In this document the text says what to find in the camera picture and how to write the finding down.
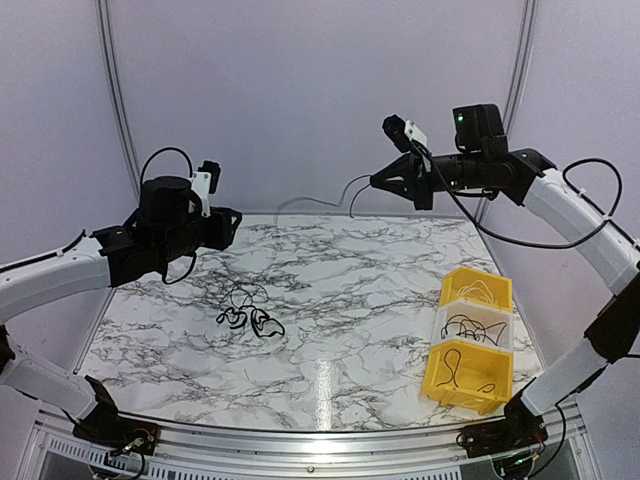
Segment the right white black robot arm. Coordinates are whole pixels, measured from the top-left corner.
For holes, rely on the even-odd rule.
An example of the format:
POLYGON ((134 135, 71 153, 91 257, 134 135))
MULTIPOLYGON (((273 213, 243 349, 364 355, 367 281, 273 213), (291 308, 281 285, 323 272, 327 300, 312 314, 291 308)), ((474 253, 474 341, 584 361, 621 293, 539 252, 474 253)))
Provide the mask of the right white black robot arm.
POLYGON ((515 448, 533 436, 549 408, 629 356, 639 334, 639 244, 544 155, 511 149, 496 105, 457 107, 453 120, 457 151, 435 156, 413 121, 386 117, 382 129, 402 155, 374 174, 371 186, 411 201, 417 210, 432 209, 440 191, 454 202, 504 195, 553 228, 562 238, 554 249, 577 250, 612 294, 582 338, 506 404, 503 419, 462 431, 470 446, 488 440, 515 448))

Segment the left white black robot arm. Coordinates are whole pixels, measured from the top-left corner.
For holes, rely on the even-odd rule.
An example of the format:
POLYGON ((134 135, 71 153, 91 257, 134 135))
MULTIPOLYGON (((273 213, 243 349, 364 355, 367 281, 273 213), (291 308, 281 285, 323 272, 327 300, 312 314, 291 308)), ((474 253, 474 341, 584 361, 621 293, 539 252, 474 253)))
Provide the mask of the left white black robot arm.
MULTIPOLYGON (((75 294, 114 289, 157 273, 171 262, 196 260, 201 248, 223 251, 234 240, 240 212, 213 207, 221 168, 206 160, 187 177, 140 183, 138 207, 121 225, 81 233, 69 245, 1 268, 1 321, 75 294)), ((130 432, 103 384, 30 354, 1 332, 1 383, 67 413, 77 435, 119 444, 130 432)))

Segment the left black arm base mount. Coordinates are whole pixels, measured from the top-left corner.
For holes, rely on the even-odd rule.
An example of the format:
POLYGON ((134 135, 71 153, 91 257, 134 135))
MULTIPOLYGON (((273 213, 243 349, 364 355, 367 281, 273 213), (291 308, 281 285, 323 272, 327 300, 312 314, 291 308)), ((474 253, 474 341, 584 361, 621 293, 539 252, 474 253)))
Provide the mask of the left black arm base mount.
POLYGON ((132 451, 144 455, 152 455, 155 452, 158 434, 159 426, 155 423, 121 417, 97 426, 80 422, 73 428, 73 435, 76 438, 109 447, 112 450, 122 450, 135 440, 141 439, 142 445, 134 446, 132 451))

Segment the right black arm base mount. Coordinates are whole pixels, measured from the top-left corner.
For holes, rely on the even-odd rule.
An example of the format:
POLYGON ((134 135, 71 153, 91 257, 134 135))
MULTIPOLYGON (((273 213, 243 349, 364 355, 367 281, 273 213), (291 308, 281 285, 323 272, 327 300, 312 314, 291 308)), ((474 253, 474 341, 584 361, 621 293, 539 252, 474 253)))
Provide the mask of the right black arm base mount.
POLYGON ((547 439, 540 418, 528 423, 511 417, 467 425, 460 430, 456 443, 469 458, 477 458, 545 443, 547 439))

